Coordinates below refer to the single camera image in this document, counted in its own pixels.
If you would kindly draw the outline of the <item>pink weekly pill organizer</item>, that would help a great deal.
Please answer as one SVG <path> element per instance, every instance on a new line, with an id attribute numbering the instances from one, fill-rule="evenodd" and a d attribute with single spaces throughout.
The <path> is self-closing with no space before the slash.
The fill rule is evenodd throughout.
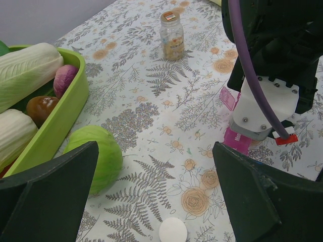
<path id="1" fill-rule="evenodd" d="M 237 99 L 230 93 L 229 89 L 223 87 L 220 92 L 220 100 L 222 103 L 229 109 L 229 111 L 233 111 L 239 101 L 240 93 L 238 93 Z M 238 151 L 243 155 L 248 155 L 248 149 L 252 142 L 251 138 L 248 138 L 240 133 L 232 131 L 231 128 L 228 126 L 226 128 L 224 134 L 224 141 L 223 143 L 230 148 Z"/>

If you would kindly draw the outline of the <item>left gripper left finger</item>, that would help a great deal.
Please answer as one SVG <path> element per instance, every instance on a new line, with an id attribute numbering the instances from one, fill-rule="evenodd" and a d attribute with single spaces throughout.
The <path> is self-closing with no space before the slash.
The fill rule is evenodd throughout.
<path id="1" fill-rule="evenodd" d="M 1 179 L 1 241 L 75 241 L 98 159 L 87 142 Z"/>

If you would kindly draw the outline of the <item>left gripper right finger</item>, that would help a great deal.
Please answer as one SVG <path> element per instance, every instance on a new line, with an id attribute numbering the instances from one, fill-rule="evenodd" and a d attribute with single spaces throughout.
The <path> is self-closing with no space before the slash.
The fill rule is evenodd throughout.
<path id="1" fill-rule="evenodd" d="M 315 181 L 212 149 L 236 241 L 322 241 L 322 173 Z"/>

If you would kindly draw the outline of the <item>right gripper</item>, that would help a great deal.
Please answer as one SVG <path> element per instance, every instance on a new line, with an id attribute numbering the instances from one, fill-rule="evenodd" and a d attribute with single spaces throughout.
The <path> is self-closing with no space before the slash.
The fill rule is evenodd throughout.
<path id="1" fill-rule="evenodd" d="M 297 114 L 312 109 L 322 56 L 322 1 L 240 1 L 255 73 L 299 87 Z"/>

